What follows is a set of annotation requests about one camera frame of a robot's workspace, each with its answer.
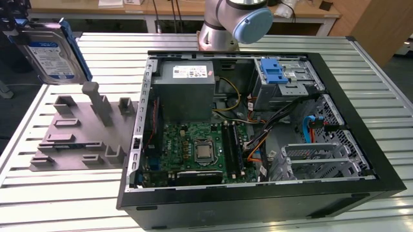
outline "gray plastic block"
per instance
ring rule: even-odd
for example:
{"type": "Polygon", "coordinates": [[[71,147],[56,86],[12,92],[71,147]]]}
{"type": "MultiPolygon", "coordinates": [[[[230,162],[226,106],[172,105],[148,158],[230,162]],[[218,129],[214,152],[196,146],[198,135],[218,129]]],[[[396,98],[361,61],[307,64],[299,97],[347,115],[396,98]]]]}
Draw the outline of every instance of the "gray plastic block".
{"type": "Polygon", "coordinates": [[[87,166],[90,166],[90,165],[100,165],[100,164],[104,163],[102,157],[98,154],[83,155],[82,157],[83,157],[82,162],[87,166]]]}
{"type": "Polygon", "coordinates": [[[53,142],[40,143],[37,146],[37,150],[41,152],[56,152],[53,144],[55,144],[53,142]]]}
{"type": "Polygon", "coordinates": [[[118,107],[122,115],[135,114],[134,104],[130,98],[120,98],[118,107]]]}
{"type": "Polygon", "coordinates": [[[106,150],[106,145],[103,142],[96,142],[95,145],[86,145],[86,149],[88,151],[104,151],[106,150]]]}
{"type": "Polygon", "coordinates": [[[59,114],[64,117],[71,117],[73,115],[71,111],[71,106],[76,106],[76,102],[73,101],[71,96],[59,96],[53,107],[56,108],[59,114]]]}
{"type": "Polygon", "coordinates": [[[123,163],[126,153],[122,149],[122,146],[118,146],[116,152],[114,152],[112,148],[107,146],[104,157],[108,159],[110,163],[123,163]]]}
{"type": "Polygon", "coordinates": [[[75,136],[72,134],[49,134],[45,141],[48,142],[73,142],[75,136]]]}
{"type": "Polygon", "coordinates": [[[53,165],[53,159],[49,156],[32,157],[31,164],[36,167],[51,167],[53,165]]]}
{"type": "Polygon", "coordinates": [[[92,109],[95,114],[99,115],[100,121],[106,127],[112,125],[112,119],[110,115],[111,104],[107,101],[106,96],[100,96],[99,84],[96,82],[84,82],[82,92],[88,95],[92,102],[92,109]]]}
{"type": "Polygon", "coordinates": [[[56,120],[53,123],[55,127],[77,127],[80,125],[80,121],[77,118],[56,120]]]}
{"type": "MultiPolygon", "coordinates": [[[[135,124],[135,114],[122,115],[119,112],[119,102],[111,102],[111,110],[107,111],[112,119],[112,126],[106,127],[94,110],[90,102],[69,103],[73,113],[72,118],[67,115],[55,114],[53,121],[47,130],[44,139],[39,144],[36,157],[49,156],[53,165],[31,165],[32,171],[56,170],[84,170],[84,169],[116,169],[122,168],[126,152],[131,149],[131,136],[135,124]],[[65,139],[48,142],[49,135],[73,135],[75,140],[65,139]],[[112,153],[106,157],[107,147],[112,148],[112,153]],[[95,164],[83,162],[84,155],[99,155],[102,158],[95,164]]],[[[134,109],[138,109],[138,102],[132,102],[134,109]]]]}

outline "metal bracket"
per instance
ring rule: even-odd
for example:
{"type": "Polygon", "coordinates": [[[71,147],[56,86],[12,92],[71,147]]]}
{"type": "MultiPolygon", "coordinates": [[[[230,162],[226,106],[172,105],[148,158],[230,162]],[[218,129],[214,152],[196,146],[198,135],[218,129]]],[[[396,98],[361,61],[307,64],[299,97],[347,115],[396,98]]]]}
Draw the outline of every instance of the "metal bracket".
{"type": "Polygon", "coordinates": [[[278,85],[282,96],[307,96],[309,92],[302,84],[278,85]]]}

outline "metal table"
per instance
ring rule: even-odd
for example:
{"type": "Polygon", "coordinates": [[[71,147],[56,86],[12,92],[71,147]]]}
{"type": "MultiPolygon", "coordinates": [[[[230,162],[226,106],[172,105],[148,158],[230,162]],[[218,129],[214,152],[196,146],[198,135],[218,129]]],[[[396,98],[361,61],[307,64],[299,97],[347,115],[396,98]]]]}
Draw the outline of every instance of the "metal table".
{"type": "MultiPolygon", "coordinates": [[[[195,50],[192,34],[84,33],[79,41],[100,93],[139,99],[148,50],[195,50]]],[[[226,225],[186,231],[412,231],[413,105],[358,43],[343,37],[266,36],[243,51],[317,52],[343,88],[408,190],[335,218],[226,225]]],[[[120,169],[31,172],[31,157],[52,121],[59,94],[88,101],[80,86],[43,85],[0,157],[1,231],[142,231],[115,209],[120,169]]]]}

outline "yellow wire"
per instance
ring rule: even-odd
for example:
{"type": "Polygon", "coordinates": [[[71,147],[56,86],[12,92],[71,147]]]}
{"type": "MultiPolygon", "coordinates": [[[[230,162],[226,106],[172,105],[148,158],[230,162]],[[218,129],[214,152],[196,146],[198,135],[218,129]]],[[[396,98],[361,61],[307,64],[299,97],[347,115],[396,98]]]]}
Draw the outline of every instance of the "yellow wire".
{"type": "Polygon", "coordinates": [[[212,109],[212,111],[229,111],[229,110],[237,108],[237,106],[239,105],[239,102],[241,102],[241,94],[239,94],[239,91],[238,91],[235,85],[230,82],[230,80],[226,79],[225,77],[219,77],[219,78],[221,78],[221,79],[225,79],[225,80],[227,81],[227,83],[233,86],[233,88],[235,89],[237,95],[238,95],[238,101],[237,101],[237,104],[235,104],[234,106],[231,106],[230,108],[225,108],[225,109],[212,109]]]}

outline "table leg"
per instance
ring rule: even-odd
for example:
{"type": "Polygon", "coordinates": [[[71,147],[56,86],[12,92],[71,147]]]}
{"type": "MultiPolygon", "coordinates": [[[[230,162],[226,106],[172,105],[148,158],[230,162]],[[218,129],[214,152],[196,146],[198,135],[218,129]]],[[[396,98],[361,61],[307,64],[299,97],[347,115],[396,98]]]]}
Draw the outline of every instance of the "table leg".
{"type": "Polygon", "coordinates": [[[334,25],[335,18],[326,18],[323,24],[321,25],[317,36],[327,36],[334,25]]]}
{"type": "Polygon", "coordinates": [[[151,14],[144,15],[144,21],[147,23],[148,33],[156,33],[156,16],[151,14]]]}

